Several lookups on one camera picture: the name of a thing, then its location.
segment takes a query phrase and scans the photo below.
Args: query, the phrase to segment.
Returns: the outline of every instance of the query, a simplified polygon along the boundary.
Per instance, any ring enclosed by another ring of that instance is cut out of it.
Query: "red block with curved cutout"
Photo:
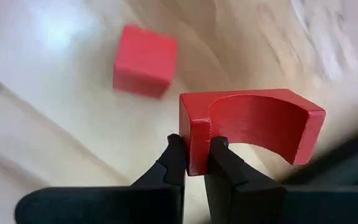
[[[180,136],[189,150],[188,175],[205,175],[210,140],[262,146],[290,164],[306,164],[325,110],[286,89],[180,95]]]

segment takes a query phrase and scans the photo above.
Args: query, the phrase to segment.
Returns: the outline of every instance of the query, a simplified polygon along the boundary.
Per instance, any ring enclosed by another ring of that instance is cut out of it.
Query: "red wooden block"
[[[175,39],[134,25],[125,26],[116,62],[113,88],[160,98],[175,73]]]
[[[255,144],[288,163],[306,164],[326,112],[290,90],[180,95],[180,135],[189,150],[188,175],[205,175],[211,138]]]

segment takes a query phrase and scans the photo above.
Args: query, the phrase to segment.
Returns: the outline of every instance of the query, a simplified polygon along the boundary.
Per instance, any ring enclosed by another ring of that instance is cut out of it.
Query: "wood grain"
[[[161,101],[111,89],[127,23],[178,40]],[[0,223],[38,187],[136,180],[178,132],[180,93],[265,88],[327,111],[315,157],[358,132],[358,1],[0,0]],[[231,148],[271,177],[293,169]],[[202,178],[188,179],[185,223],[208,217]]]

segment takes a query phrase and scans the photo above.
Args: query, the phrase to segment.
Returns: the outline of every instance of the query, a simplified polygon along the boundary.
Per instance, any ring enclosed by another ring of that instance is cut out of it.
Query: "light wood surface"
[[[111,89],[124,24],[177,38],[162,100]],[[358,131],[358,1],[0,0],[0,223],[46,186],[128,185],[178,132],[186,91],[289,88],[327,110],[315,155]],[[232,144],[263,173],[291,167]],[[208,220],[187,178],[185,223]]]

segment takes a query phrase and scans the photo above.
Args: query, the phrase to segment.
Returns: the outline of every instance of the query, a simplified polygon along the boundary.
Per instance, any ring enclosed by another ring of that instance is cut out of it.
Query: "red cube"
[[[112,87],[160,98],[173,80],[176,59],[175,39],[127,25],[119,43]]]

